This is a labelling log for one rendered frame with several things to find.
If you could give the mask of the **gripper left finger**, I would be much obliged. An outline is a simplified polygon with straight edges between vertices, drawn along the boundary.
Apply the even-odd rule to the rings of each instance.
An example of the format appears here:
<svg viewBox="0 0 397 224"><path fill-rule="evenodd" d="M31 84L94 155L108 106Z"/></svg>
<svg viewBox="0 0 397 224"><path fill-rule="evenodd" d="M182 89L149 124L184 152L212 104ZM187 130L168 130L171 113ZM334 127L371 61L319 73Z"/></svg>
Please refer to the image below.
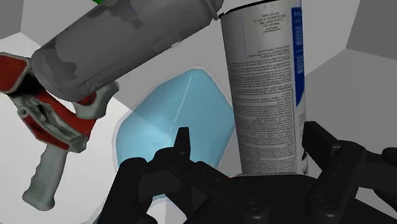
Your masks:
<svg viewBox="0 0 397 224"><path fill-rule="evenodd" d="M148 209L161 194L185 214L184 224L245 224L243 187L205 162L190 160L187 127L151 161L136 157L121 163L97 224L158 224Z"/></svg>

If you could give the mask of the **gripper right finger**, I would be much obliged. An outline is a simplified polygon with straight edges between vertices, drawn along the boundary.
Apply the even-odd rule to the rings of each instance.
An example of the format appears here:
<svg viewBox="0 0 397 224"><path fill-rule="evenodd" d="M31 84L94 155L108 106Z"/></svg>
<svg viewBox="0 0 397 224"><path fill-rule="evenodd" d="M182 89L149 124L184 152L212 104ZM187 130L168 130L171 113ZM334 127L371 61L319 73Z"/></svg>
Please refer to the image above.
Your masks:
<svg viewBox="0 0 397 224"><path fill-rule="evenodd" d="M302 146L321 168L307 196L309 224L397 224L397 219L356 199L372 189L397 212L397 147L380 154L338 140L315 121L304 124Z"/></svg>

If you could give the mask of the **light blue translucent container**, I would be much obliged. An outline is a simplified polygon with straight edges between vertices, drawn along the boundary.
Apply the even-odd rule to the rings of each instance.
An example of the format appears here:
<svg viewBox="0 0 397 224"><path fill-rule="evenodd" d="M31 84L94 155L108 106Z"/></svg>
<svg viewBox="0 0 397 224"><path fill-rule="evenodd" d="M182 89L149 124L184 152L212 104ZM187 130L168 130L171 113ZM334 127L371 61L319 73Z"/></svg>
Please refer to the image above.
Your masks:
<svg viewBox="0 0 397 224"><path fill-rule="evenodd" d="M134 157L153 159L188 127L192 161L217 168L235 130L232 106L203 69L190 69L158 85L121 122L116 164Z"/></svg>

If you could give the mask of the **white spray can with print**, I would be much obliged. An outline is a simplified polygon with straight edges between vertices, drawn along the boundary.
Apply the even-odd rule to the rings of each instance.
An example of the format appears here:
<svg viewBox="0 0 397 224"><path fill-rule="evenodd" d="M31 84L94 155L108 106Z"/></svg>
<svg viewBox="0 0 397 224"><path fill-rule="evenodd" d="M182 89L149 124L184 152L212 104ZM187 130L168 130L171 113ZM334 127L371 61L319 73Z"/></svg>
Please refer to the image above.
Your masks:
<svg viewBox="0 0 397 224"><path fill-rule="evenodd" d="M243 174L307 174L302 0L220 16Z"/></svg>

